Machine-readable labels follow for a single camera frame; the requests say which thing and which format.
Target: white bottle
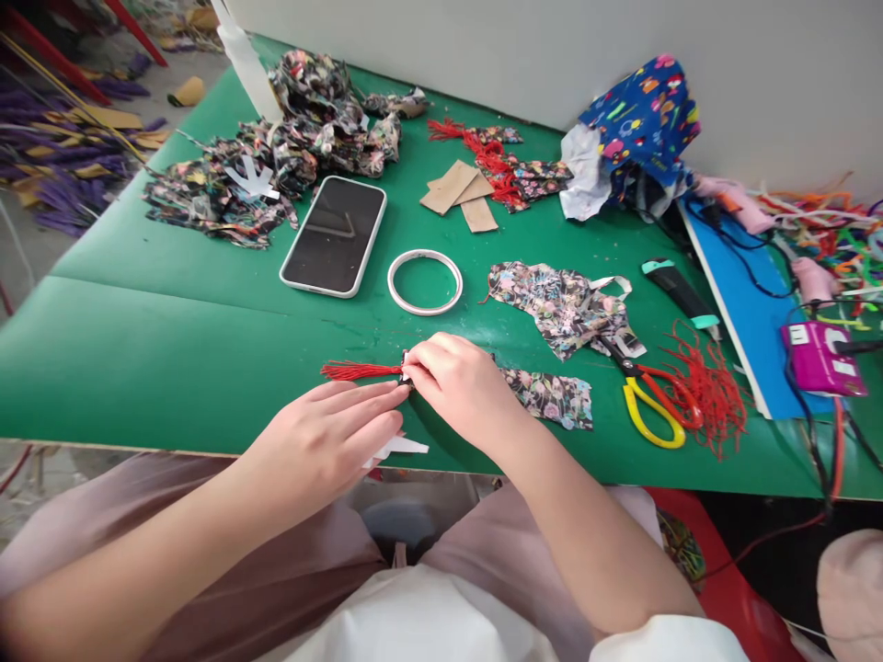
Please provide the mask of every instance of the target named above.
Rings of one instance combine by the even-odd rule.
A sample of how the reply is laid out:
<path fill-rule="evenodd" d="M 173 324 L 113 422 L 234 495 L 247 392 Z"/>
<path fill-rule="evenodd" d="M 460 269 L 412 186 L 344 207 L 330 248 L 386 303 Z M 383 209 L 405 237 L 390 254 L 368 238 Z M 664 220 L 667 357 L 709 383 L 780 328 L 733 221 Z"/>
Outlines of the white bottle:
<path fill-rule="evenodd" d="M 258 54 L 252 48 L 248 35 L 236 25 L 221 0 L 212 0 L 212 6 L 221 22 L 218 26 L 218 37 L 224 44 L 227 57 L 233 63 L 239 82 L 251 99 L 251 105 L 265 120 L 273 123 L 282 121 L 279 101 L 273 93 L 267 72 L 264 71 Z"/>

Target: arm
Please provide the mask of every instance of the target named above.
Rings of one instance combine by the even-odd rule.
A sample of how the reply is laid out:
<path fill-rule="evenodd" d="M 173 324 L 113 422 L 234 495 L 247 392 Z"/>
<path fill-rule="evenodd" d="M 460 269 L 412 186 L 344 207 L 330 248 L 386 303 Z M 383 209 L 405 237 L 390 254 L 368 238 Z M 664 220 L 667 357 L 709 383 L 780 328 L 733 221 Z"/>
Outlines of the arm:
<path fill-rule="evenodd" d="M 436 334 L 408 352 L 405 373 L 522 493 L 596 630 L 631 632 L 657 614 L 703 615 L 666 554 L 522 408 L 487 353 L 464 338 Z"/>
<path fill-rule="evenodd" d="M 332 382 L 286 406 L 225 471 L 13 595 L 2 628 L 14 659 L 140 658 L 185 604 L 358 481 L 401 427 L 407 391 Z"/>

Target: sleeve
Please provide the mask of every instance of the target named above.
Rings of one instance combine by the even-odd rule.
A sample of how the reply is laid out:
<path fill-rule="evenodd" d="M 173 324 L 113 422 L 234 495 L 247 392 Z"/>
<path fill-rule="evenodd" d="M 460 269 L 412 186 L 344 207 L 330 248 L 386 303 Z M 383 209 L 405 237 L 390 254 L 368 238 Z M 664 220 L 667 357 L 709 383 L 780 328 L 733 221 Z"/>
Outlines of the sleeve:
<path fill-rule="evenodd" d="M 599 642 L 589 662 L 749 662 L 739 640 L 716 621 L 654 616 L 640 630 Z"/>

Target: hand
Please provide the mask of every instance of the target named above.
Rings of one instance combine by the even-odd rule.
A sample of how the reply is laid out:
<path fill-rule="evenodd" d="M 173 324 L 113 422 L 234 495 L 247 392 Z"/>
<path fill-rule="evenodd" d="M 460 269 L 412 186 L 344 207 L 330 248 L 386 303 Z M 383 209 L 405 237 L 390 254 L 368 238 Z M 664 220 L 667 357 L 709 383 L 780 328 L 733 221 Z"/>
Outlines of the hand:
<path fill-rule="evenodd" d="M 448 425 L 496 463 L 524 432 L 545 430 L 490 355 L 463 337 L 435 334 L 408 352 L 402 369 Z"/>
<path fill-rule="evenodd" d="M 270 537 L 287 531 L 368 473 L 363 465 L 400 431 L 395 407 L 409 391 L 396 382 L 322 384 L 286 405 L 218 477 L 233 482 Z"/>

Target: blue mat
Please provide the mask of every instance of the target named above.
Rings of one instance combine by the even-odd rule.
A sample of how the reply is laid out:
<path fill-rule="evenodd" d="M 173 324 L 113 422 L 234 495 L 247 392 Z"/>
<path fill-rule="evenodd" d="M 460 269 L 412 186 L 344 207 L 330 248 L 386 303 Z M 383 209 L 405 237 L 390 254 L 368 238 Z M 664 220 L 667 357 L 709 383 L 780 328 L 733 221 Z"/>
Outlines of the blue mat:
<path fill-rule="evenodd" d="M 795 312 L 790 320 L 787 319 L 788 312 L 800 303 L 799 297 L 794 295 L 775 299 L 758 290 L 751 282 L 748 270 L 733 252 L 735 249 L 745 257 L 754 277 L 767 290 L 788 291 L 786 277 L 773 261 L 769 248 L 753 251 L 735 246 L 731 248 L 714 230 L 696 220 L 694 213 L 686 209 L 684 212 L 693 224 L 696 243 L 705 256 L 705 274 L 712 289 L 717 288 L 721 313 L 729 317 L 730 328 L 735 330 L 742 345 L 742 367 L 753 373 L 755 384 L 752 390 L 758 388 L 763 396 L 763 399 L 757 398 L 755 393 L 759 411 L 773 420 L 803 417 L 803 409 L 785 378 L 787 354 L 780 331 L 788 322 L 806 319 L 802 311 Z M 757 238 L 746 233 L 740 224 L 727 216 L 724 217 L 723 229 L 741 244 L 758 243 Z M 810 394 L 804 396 L 814 414 L 833 411 L 831 398 Z"/>

